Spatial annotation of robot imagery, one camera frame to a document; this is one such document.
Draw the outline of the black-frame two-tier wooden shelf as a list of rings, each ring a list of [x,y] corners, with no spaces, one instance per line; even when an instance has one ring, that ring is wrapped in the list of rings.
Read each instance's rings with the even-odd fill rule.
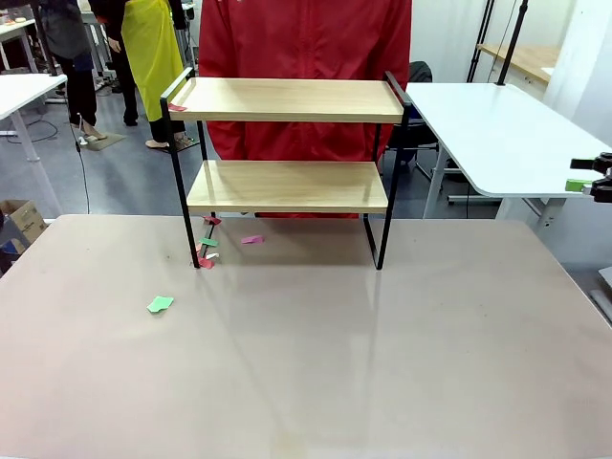
[[[168,109],[184,106],[184,112]],[[161,96],[165,129],[175,121],[360,123],[405,127],[409,100],[391,73],[382,80],[198,77],[184,69]],[[219,212],[358,214],[377,270],[383,268],[399,175],[384,188],[370,162],[212,161],[190,188],[169,146],[189,252],[199,266],[191,218]]]

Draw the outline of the white side table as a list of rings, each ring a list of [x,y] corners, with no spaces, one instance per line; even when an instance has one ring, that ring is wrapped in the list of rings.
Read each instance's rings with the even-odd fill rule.
[[[434,214],[447,159],[453,159],[483,196],[519,199],[537,215],[537,235],[554,224],[570,179],[595,180],[570,167],[610,146],[512,85],[417,83],[405,90],[440,144],[423,216]]]

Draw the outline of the wooden desk top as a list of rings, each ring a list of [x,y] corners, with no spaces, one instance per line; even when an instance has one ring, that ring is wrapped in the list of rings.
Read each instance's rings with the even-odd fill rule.
[[[498,66],[506,60],[508,47],[506,45],[480,44],[477,49],[490,55]],[[510,67],[529,79],[543,84],[550,82],[560,48],[540,45],[517,45],[512,55]]]

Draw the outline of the black tripod stand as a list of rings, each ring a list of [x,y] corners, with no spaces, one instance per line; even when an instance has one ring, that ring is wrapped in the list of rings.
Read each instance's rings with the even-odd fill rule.
[[[507,73],[509,72],[509,69],[512,63],[514,50],[515,50],[515,47],[518,41],[518,37],[522,29],[522,25],[523,25],[524,18],[525,18],[527,9],[528,9],[528,5],[529,5],[529,0],[522,0],[520,4],[518,15],[517,15],[515,25],[514,25],[513,35],[511,37],[511,41],[509,43],[508,50],[506,52],[506,57],[504,58],[504,63],[499,73],[498,80],[496,81],[497,86],[505,85],[506,76],[507,76]]]
[[[47,38],[44,24],[42,21],[39,0],[32,0],[32,7],[33,7],[33,14],[34,14],[35,22],[36,22],[36,27],[37,27],[38,38],[41,43],[42,49],[44,51],[45,60],[47,63],[49,74],[53,77],[56,77],[57,70],[55,67],[55,60],[54,60],[53,54],[51,53],[49,43],[48,43],[48,38]]]
[[[477,71],[479,58],[481,55],[480,46],[485,42],[487,33],[489,30],[489,25],[492,19],[492,13],[494,10],[495,0],[487,0],[485,3],[485,8],[483,10],[482,19],[478,31],[478,35],[476,37],[475,45],[473,48],[473,53],[470,59],[470,67],[468,70],[468,74],[466,77],[466,83],[472,83]]]

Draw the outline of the black office chair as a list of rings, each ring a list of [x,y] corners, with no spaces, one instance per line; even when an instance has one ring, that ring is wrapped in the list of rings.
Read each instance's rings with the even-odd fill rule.
[[[417,83],[431,83],[433,75],[430,67],[424,61],[413,61],[409,64],[408,81]],[[407,127],[396,124],[393,127],[390,140],[385,151],[396,152],[400,147],[404,149],[401,158],[402,171],[409,171],[411,162],[417,170],[429,182],[432,181],[433,172],[427,172],[418,161],[419,151],[440,152],[440,144],[433,131],[425,123],[419,112],[412,107]]]

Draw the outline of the person in red jacket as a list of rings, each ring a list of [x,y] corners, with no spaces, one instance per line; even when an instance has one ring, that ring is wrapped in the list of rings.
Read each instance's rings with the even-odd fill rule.
[[[202,77],[408,82],[412,0],[203,0]],[[208,123],[227,161],[370,162],[392,131],[359,123]]]

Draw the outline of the mannequin in yellow apron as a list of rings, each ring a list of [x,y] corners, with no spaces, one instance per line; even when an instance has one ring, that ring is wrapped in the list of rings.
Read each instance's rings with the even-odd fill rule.
[[[183,71],[176,30],[186,28],[181,0],[128,0],[121,37],[152,138],[150,149],[167,149],[161,96]]]

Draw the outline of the tan floor mat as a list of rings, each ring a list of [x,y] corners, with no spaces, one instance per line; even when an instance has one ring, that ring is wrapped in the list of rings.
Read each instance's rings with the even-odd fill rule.
[[[80,136],[78,144],[80,147],[87,150],[99,152],[111,145],[121,142],[125,139],[123,135],[108,133],[103,139],[98,139],[95,136]]]

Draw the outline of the mannequin in black clothes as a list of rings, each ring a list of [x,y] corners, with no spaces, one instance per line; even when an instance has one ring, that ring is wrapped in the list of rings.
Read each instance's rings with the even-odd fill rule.
[[[128,127],[138,125],[136,84],[132,76],[128,57],[121,36],[124,9],[127,0],[97,0],[100,6],[97,19],[106,30],[108,46],[117,73],[124,101],[123,122]]]

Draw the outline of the mannequin in dark grey clothes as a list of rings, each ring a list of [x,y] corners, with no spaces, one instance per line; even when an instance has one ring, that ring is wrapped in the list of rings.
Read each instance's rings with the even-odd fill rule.
[[[67,77],[70,124],[86,139],[104,139],[96,129],[94,63],[77,0],[39,0],[38,10],[51,54]]]

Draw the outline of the brown cardboard box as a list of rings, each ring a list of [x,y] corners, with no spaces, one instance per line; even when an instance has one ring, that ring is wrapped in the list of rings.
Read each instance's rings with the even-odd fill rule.
[[[22,253],[47,228],[32,200],[0,201],[4,221],[0,229],[0,248]]]

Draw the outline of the white height-adjustable table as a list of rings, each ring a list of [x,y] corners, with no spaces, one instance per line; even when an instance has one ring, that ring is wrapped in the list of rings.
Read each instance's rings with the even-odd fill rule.
[[[33,142],[21,117],[20,110],[66,81],[67,77],[64,75],[0,75],[0,120],[11,118],[17,137],[25,150],[28,162],[31,164],[38,163],[40,159],[34,150]]]

